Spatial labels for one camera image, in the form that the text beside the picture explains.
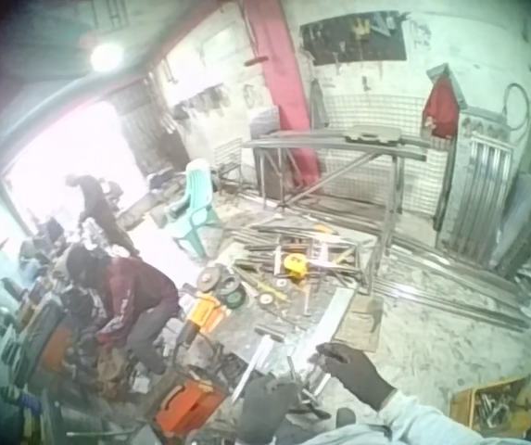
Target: work glove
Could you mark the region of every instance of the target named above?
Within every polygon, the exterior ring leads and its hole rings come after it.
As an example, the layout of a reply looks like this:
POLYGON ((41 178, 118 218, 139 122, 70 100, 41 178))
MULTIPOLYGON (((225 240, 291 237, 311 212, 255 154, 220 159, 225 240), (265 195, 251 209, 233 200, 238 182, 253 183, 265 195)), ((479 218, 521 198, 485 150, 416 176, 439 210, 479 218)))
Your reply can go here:
POLYGON ((250 382, 245 389, 237 439, 244 445, 272 443, 299 390, 297 381, 272 375, 250 382))
POLYGON ((339 344, 323 343, 317 346, 322 367, 337 378, 345 389, 379 411, 395 390, 378 374, 376 367, 361 350, 339 344))

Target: hammer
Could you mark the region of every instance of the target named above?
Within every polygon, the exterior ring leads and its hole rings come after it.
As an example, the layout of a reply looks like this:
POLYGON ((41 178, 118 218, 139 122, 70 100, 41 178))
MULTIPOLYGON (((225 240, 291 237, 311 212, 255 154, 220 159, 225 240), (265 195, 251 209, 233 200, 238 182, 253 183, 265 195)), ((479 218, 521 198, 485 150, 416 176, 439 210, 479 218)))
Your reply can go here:
POLYGON ((271 329, 270 327, 264 324, 257 324, 255 326, 255 332, 261 336, 261 341, 259 342, 255 353, 251 357, 250 363, 248 364, 247 369, 243 373, 243 376, 240 377, 240 382, 238 382, 238 385, 232 393, 233 404, 236 403, 236 401, 240 397, 240 394, 243 392, 243 389, 245 389, 248 379, 250 378, 252 372, 255 371, 255 368, 257 368, 257 366, 263 365, 265 359, 272 351, 273 344, 275 342, 284 343, 285 341, 285 334, 283 332, 271 329))

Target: red cloth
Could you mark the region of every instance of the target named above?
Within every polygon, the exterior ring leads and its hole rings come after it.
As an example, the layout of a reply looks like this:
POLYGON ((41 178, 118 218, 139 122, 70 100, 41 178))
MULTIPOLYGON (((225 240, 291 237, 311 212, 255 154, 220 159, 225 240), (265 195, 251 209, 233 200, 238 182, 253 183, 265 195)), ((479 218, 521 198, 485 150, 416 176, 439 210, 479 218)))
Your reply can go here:
POLYGON ((138 258, 114 258, 105 272, 110 305, 108 323, 96 333, 99 343, 121 345, 139 314, 162 301, 179 305, 179 291, 168 276, 138 258))
POLYGON ((454 95, 448 75, 441 75, 425 103, 422 124, 432 118, 432 136, 447 138, 457 133, 459 126, 459 103, 454 95))

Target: yellow tape measure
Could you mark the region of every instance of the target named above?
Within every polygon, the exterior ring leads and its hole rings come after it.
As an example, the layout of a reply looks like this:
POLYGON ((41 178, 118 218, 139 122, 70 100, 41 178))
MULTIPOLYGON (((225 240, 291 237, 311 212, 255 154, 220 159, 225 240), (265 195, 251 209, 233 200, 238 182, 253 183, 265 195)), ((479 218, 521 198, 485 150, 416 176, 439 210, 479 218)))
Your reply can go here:
POLYGON ((291 253, 284 258, 284 267, 292 278, 301 280, 308 272, 308 261, 302 253, 291 253))

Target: plastic chair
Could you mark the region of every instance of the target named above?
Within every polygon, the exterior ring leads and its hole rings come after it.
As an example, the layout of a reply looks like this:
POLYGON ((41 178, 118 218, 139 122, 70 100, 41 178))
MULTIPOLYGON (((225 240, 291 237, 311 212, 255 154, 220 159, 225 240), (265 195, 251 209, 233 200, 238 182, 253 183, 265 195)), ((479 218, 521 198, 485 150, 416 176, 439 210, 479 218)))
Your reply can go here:
POLYGON ((203 226, 222 227, 218 214, 213 209, 213 185, 209 163, 205 159, 195 159, 187 164, 184 196, 166 208, 169 219, 167 227, 172 239, 181 249, 181 241, 191 245, 197 256, 208 257, 203 247, 198 229, 203 226))

